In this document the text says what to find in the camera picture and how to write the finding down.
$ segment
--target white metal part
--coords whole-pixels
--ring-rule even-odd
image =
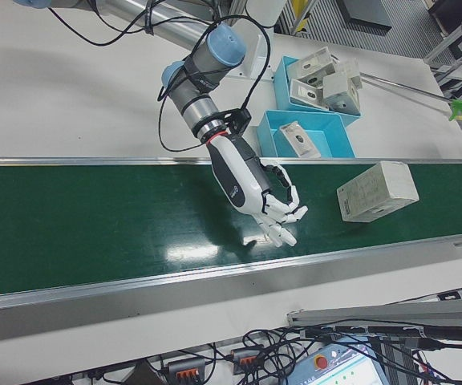
[[[361,83],[361,72],[359,71],[359,64],[356,58],[338,62],[336,64],[336,72],[345,72],[347,78],[355,85],[356,89],[363,88]]]
[[[324,101],[333,111],[359,115],[359,96],[355,85],[344,72],[323,79]]]
[[[290,82],[290,101],[295,104],[329,110],[324,103],[323,89],[310,86],[295,79]]]
[[[282,140],[288,143],[300,158],[319,158],[322,156],[304,128],[297,121],[281,126],[274,136],[283,138]]]
[[[334,61],[328,47],[323,47],[286,68],[288,79],[299,80],[314,87],[322,85],[324,76],[334,73]]]

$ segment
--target cardboard box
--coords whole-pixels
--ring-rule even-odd
[[[419,200],[407,164],[381,161],[336,190],[342,219],[372,222]]]

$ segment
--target conveyor belt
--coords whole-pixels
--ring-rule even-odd
[[[286,165],[310,211],[280,249],[208,165],[0,166],[0,294],[462,234],[462,164],[412,164],[420,202],[342,222],[335,189],[370,166]]]

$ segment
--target metal frame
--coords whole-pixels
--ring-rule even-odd
[[[347,249],[329,253],[312,254],[301,257],[289,257],[274,261],[262,261],[215,267],[202,270],[185,271],[181,273],[157,275],[155,277],[132,278],[120,281],[101,282],[87,285],[64,286],[51,289],[33,290],[14,294],[0,294],[0,310],[17,306],[38,305],[50,302],[66,301],[78,298],[88,298],[106,294],[118,294],[129,290],[138,290],[154,286],[164,286],[182,282],[198,281],[210,278],[224,278],[237,275],[255,274],[266,270],[284,267],[301,267],[315,265],[323,262],[339,261],[350,257],[350,253],[386,249],[401,245],[414,245],[417,243],[430,243],[435,241],[462,241],[462,234],[427,238],[416,241],[400,242],[395,244],[378,245],[359,249]]]
[[[291,326],[312,326],[333,323],[340,326],[393,326],[400,321],[436,326],[462,326],[462,300],[439,302],[397,303],[381,306],[352,307],[346,309],[301,310],[288,314]]]
[[[401,161],[408,164],[462,164],[462,159],[407,159],[407,158],[332,158],[332,159],[300,159],[300,158],[263,158],[275,159],[280,164],[376,164],[381,160]],[[0,166],[26,165],[56,166],[116,166],[116,165],[210,165],[209,158],[185,157],[0,157]]]
[[[308,3],[306,4],[306,7],[304,10],[302,10],[301,14],[295,19],[295,22],[292,26],[292,29],[290,30],[290,34],[292,36],[295,36],[297,34],[298,28],[301,26],[302,21],[306,18],[306,15],[315,8],[320,0],[309,0]]]

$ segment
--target blue tray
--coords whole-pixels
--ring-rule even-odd
[[[340,115],[343,124],[348,126],[354,123],[361,115],[350,115],[342,114],[340,112],[322,110],[320,108],[302,106],[301,104],[295,104],[290,101],[290,87],[288,84],[288,75],[286,74],[286,67],[291,63],[295,63],[297,59],[289,56],[283,56],[281,62],[278,65],[278,69],[274,74],[274,92],[276,94],[276,104],[278,110],[282,111],[306,111],[306,112],[323,112],[323,113],[334,113]]]
[[[334,112],[266,111],[257,127],[261,154],[266,157],[296,157],[294,151],[274,133],[297,120],[313,140],[322,158],[354,158],[351,142],[343,125],[342,114]]]

